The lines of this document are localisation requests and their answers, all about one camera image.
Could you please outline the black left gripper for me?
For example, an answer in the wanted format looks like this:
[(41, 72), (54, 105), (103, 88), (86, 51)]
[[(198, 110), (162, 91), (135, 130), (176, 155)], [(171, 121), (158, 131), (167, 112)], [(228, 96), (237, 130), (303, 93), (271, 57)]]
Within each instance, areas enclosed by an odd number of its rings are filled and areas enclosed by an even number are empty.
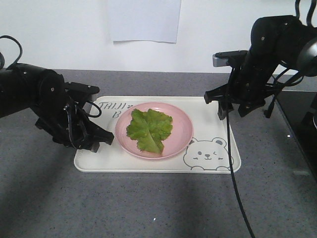
[(74, 100), (67, 102), (56, 117), (38, 118), (35, 126), (49, 133), (55, 143), (94, 153), (99, 149), (99, 142), (111, 145), (114, 140), (114, 134), (90, 121)]

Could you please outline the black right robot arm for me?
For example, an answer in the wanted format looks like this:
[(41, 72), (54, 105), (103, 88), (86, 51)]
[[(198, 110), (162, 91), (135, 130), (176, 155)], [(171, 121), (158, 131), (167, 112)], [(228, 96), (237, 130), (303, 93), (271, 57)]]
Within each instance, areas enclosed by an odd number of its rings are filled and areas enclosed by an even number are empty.
[(317, 74), (317, 30), (291, 15), (259, 18), (251, 30), (247, 51), (213, 55), (215, 67), (232, 68), (226, 84), (205, 92), (207, 104), (218, 101), (218, 117), (223, 120), (238, 104), (241, 117), (265, 105), (297, 79)]

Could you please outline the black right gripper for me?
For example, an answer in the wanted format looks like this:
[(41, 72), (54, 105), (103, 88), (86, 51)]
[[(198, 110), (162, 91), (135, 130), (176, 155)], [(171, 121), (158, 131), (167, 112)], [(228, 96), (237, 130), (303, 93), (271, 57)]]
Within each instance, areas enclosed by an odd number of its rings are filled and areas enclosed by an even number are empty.
[(264, 105), (265, 85), (275, 71), (275, 63), (244, 64), (233, 68), (226, 85), (206, 91), (206, 104), (218, 101), (218, 117), (225, 119), (233, 110), (233, 104), (239, 104), (239, 114), (246, 116), (252, 110)]

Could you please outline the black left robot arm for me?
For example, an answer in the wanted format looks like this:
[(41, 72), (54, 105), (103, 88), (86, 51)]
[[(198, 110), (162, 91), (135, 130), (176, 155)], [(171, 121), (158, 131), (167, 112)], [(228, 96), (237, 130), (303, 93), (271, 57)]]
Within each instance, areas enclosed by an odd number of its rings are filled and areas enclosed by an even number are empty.
[(0, 116), (30, 108), (37, 116), (35, 126), (50, 134), (53, 142), (75, 149), (97, 152), (100, 143), (111, 145), (112, 132), (106, 131), (90, 118), (97, 115), (84, 110), (86, 103), (96, 107), (92, 96), (96, 86), (65, 82), (54, 70), (24, 63), (10, 66), (0, 73)]

